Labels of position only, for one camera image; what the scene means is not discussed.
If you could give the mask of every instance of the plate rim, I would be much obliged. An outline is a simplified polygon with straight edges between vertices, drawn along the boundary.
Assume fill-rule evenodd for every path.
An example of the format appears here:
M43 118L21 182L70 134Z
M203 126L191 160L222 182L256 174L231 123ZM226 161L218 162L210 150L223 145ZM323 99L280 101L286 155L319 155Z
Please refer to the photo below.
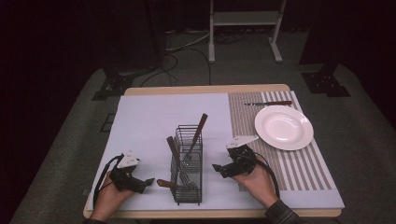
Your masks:
M259 123L262 124L262 120L264 120L264 118L266 117L266 116L262 117L263 113L271 115L271 114L273 114L275 112L282 112L282 113L288 114L288 115L290 115L291 117L293 117L293 118L295 118L297 120L305 119L307 122L302 123L302 125L303 125L304 130L306 130L306 128L308 129L308 133L304 132L304 134L309 134L309 136L302 137L302 140L299 141L298 144L294 144L294 145L297 145L297 147L284 147L285 144L281 144L281 143L277 144L276 142L274 143L274 142L271 142L271 141L270 141L271 143L268 142L268 138L266 137L267 134L265 134L264 131L259 131L258 126L259 126ZM312 123L306 117L306 115L303 114L301 111L299 111L299 110L297 110L297 109L295 109L293 107L286 106L286 105L269 105L269 106L261 109L257 113L257 115L256 115L256 117L254 119L254 128L256 130L257 135L260 137L260 139L262 141L264 141L265 143L267 143L268 145L270 145L272 147L275 147L275 148L278 148L278 149L281 149L281 150L287 150L287 151L299 150L301 148L304 148L304 147L308 146L312 142L312 140L314 138L314 129L312 127Z

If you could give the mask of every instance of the gray carpet floor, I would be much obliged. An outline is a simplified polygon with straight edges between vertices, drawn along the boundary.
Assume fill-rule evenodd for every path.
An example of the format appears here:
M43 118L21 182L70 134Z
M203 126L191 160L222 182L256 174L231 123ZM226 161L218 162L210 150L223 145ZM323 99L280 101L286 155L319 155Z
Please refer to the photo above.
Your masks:
M294 90L311 120L315 139L346 208L334 218L309 218L311 223L394 223L396 219L396 133L365 93L357 77L343 65L335 77L350 97L312 94L302 72L318 71L320 65L298 65L307 33L281 33L276 63L267 42L269 34L245 35L231 45L216 45L216 62L208 64L201 53L173 53L177 66L145 82L149 86L192 86L285 83ZM169 46L188 43L196 35L172 34ZM190 48L207 56L207 44ZM164 68L175 58L166 57ZM138 77L138 88L150 75ZM34 182L11 223L82 223L82 210L106 146L109 132L101 132L108 114L117 112L119 97L93 101L105 74L99 69L81 91L62 129L53 142ZM136 223L112 219L110 223Z

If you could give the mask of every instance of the white plate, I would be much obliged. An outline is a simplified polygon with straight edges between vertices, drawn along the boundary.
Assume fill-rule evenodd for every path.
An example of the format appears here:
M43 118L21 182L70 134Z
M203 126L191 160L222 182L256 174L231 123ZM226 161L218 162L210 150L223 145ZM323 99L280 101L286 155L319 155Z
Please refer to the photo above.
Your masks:
M259 137L273 147L296 150L306 147L314 137L314 129L300 111L284 105L262 109L254 120Z

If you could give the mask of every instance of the wire basket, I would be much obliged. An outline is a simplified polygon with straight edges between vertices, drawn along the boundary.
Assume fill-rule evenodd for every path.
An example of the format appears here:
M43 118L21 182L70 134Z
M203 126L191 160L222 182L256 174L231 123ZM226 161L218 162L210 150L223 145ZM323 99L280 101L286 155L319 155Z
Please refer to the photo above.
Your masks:
M197 125L179 125L176 129L175 145L180 155L180 164L172 156L171 182L179 187L172 188L171 192L177 204L198 203L199 205L202 202L203 141L201 134L189 153L197 127ZM188 183L180 176L181 172L187 176Z

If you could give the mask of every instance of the striped placemat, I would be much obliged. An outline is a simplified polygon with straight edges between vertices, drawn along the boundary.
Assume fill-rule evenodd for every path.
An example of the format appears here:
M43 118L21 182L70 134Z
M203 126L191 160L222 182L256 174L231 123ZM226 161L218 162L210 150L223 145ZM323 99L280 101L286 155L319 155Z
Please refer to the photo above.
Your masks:
M228 96L233 136L257 134L254 119L263 107L246 106L244 103L291 100L290 107L303 112L294 91L238 92ZM307 147L293 151L272 147L261 139L248 146L268 160L280 190L335 189L315 139Z

